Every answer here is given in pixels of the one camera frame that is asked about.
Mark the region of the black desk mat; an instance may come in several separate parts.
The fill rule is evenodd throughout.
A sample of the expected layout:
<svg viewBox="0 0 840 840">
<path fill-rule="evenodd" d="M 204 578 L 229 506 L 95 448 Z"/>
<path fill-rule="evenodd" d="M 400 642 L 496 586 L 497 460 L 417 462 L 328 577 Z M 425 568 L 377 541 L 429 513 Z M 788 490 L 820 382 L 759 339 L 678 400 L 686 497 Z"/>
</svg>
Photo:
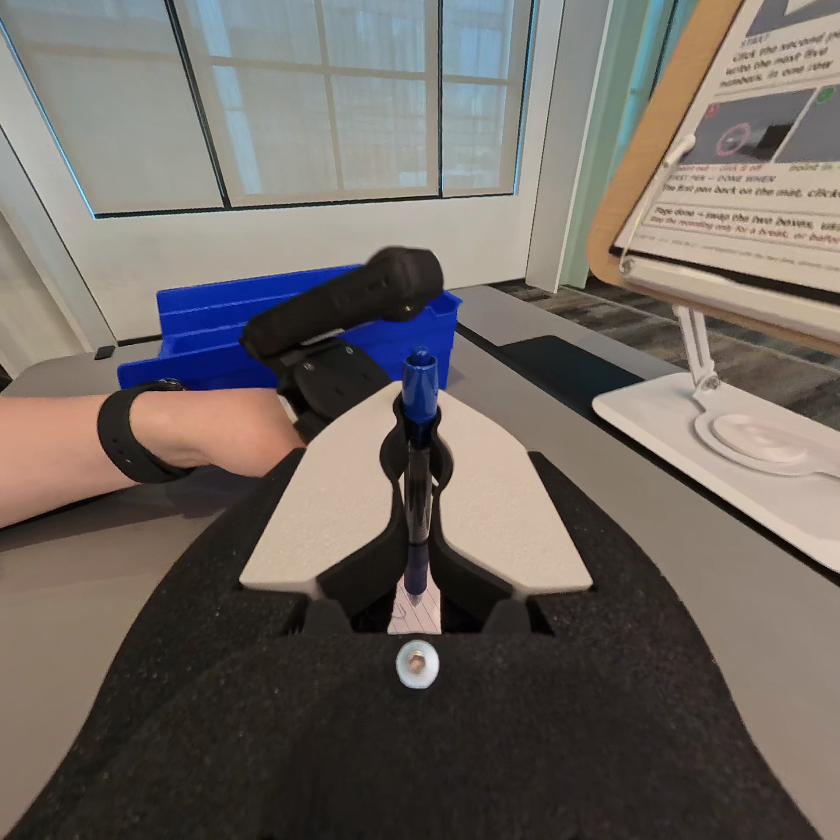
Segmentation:
<svg viewBox="0 0 840 840">
<path fill-rule="evenodd" d="M 545 335 L 513 343 L 488 343 L 486 351 L 522 378 L 588 421 L 604 426 L 598 396 L 642 383 L 642 377 L 563 339 Z"/>
</svg>

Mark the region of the lined paper notepad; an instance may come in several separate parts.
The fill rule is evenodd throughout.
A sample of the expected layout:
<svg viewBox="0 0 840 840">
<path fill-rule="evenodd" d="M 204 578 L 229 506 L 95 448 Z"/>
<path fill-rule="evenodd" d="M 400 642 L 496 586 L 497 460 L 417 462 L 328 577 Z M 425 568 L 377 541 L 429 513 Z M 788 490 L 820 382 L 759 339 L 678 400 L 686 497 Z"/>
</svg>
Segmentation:
<svg viewBox="0 0 840 840">
<path fill-rule="evenodd" d="M 414 603 L 406 592 L 404 579 L 397 585 L 392 617 L 386 632 L 390 635 L 440 635 L 442 620 L 440 592 L 432 579 L 426 591 Z"/>
</svg>

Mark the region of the printed instruction sheet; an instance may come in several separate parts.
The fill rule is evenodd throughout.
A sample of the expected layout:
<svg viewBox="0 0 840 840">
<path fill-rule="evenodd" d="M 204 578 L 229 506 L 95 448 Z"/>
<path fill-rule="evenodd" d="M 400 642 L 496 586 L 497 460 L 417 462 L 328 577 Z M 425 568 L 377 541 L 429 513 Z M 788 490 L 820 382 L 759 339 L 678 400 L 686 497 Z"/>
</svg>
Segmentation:
<svg viewBox="0 0 840 840">
<path fill-rule="evenodd" d="M 695 142 L 616 240 L 648 253 L 722 238 L 838 264 L 839 2 L 743 2 L 677 129 Z"/>
</svg>

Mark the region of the wooden and white book stand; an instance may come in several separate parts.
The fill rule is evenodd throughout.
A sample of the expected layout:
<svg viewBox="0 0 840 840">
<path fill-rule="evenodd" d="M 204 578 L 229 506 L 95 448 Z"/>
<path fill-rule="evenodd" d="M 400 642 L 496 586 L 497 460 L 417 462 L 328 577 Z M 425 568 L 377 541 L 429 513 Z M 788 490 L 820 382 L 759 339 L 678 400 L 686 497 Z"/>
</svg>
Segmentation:
<svg viewBox="0 0 840 840">
<path fill-rule="evenodd" d="M 586 254 L 608 284 L 673 306 L 688 373 L 596 397 L 605 422 L 837 573 L 838 432 L 725 384 L 712 359 L 705 315 L 838 355 L 838 264 L 826 255 L 722 238 L 648 253 L 616 240 L 637 228 L 695 139 L 674 145 L 711 62 L 743 2 L 699 2 L 591 223 Z"/>
</svg>

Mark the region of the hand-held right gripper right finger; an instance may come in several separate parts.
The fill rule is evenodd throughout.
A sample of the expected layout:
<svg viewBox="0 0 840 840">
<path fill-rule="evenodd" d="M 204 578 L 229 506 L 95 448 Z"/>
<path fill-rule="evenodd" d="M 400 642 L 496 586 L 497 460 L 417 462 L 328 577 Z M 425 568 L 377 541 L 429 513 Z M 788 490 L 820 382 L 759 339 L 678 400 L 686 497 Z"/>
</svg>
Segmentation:
<svg viewBox="0 0 840 840">
<path fill-rule="evenodd" d="M 441 592 L 473 617 L 499 601 L 586 592 L 593 579 L 534 465 L 507 429 L 444 393 L 429 559 Z"/>
</svg>

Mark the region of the person's left hand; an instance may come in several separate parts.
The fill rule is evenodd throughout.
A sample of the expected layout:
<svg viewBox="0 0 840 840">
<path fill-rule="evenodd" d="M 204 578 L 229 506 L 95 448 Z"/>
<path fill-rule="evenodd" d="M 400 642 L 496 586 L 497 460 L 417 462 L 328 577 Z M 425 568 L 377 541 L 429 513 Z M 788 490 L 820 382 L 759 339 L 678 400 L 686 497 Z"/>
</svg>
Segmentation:
<svg viewBox="0 0 840 840">
<path fill-rule="evenodd" d="M 262 477 L 303 448 L 279 395 L 264 388 L 146 392 L 133 402 L 135 439 L 167 465 Z"/>
</svg>

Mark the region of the black wristwatch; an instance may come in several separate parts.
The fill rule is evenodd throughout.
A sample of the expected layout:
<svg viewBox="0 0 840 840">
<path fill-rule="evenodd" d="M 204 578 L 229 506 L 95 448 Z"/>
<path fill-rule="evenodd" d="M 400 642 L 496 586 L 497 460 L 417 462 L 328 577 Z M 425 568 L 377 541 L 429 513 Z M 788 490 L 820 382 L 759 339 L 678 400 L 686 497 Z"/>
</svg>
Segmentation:
<svg viewBox="0 0 840 840">
<path fill-rule="evenodd" d="M 195 468 L 170 465 L 142 446 L 135 437 L 130 411 L 144 393 L 186 392 L 183 383 L 173 379 L 149 381 L 109 395 L 102 403 L 97 420 L 101 449 L 114 466 L 141 485 L 168 484 L 191 475 Z"/>
</svg>

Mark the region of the blue plastic bin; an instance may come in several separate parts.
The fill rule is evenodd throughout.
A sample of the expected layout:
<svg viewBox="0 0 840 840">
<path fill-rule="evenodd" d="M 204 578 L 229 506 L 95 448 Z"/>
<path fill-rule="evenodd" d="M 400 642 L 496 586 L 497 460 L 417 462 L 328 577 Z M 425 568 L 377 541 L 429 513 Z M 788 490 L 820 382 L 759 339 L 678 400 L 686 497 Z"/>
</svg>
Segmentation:
<svg viewBox="0 0 840 840">
<path fill-rule="evenodd" d="M 161 350 L 147 360 L 121 363 L 120 388 L 160 380 L 180 382 L 190 391 L 275 385 L 272 372 L 252 359 L 239 342 L 245 323 L 354 268 L 335 266 L 160 290 L 156 301 Z M 346 332 L 346 340 L 367 353 L 394 382 L 403 378 L 409 352 L 424 345 L 437 357 L 438 383 L 445 387 L 461 303 L 445 291 L 410 322 L 364 324 Z"/>
</svg>

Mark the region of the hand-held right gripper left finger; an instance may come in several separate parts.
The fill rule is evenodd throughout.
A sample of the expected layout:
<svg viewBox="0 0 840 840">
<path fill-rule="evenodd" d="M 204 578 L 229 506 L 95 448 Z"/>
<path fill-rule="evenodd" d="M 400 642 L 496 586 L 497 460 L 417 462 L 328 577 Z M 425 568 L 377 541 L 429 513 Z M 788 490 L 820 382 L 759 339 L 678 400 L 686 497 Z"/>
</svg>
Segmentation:
<svg viewBox="0 0 840 840">
<path fill-rule="evenodd" d="M 249 590 L 339 602 L 349 617 L 396 587 L 408 554 L 405 434 L 393 382 L 304 451 L 239 577 Z"/>
</svg>

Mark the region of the window with white frame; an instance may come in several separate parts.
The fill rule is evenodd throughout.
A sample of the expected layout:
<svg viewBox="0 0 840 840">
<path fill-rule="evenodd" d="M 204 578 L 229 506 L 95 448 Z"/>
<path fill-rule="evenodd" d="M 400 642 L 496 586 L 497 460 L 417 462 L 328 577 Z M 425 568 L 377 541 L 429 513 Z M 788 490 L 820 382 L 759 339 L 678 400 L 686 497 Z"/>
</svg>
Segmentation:
<svg viewBox="0 0 840 840">
<path fill-rule="evenodd" d="M 10 1 L 94 218 L 512 194 L 534 2 Z"/>
</svg>

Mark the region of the blue pen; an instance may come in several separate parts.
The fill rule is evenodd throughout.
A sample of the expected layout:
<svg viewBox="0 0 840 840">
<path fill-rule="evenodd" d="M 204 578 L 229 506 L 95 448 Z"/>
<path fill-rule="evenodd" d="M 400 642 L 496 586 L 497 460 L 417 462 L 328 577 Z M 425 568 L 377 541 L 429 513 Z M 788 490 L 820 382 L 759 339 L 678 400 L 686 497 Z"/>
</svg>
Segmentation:
<svg viewBox="0 0 840 840">
<path fill-rule="evenodd" d="M 407 447 L 404 509 L 408 530 L 403 584 L 412 606 L 422 601 L 427 590 L 427 541 L 433 493 L 431 434 L 437 410 L 438 363 L 428 348 L 416 346 L 404 361 L 402 376 L 402 414 Z"/>
</svg>

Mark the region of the person's left forearm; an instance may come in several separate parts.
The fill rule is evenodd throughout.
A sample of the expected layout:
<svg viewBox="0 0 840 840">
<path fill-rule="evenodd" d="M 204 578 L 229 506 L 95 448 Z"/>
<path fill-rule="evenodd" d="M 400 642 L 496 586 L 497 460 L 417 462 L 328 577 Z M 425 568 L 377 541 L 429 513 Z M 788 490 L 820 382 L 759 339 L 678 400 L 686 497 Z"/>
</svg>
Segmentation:
<svg viewBox="0 0 840 840">
<path fill-rule="evenodd" d="M 2 397 L 2 528 L 135 486 L 100 443 L 106 398 Z"/>
</svg>

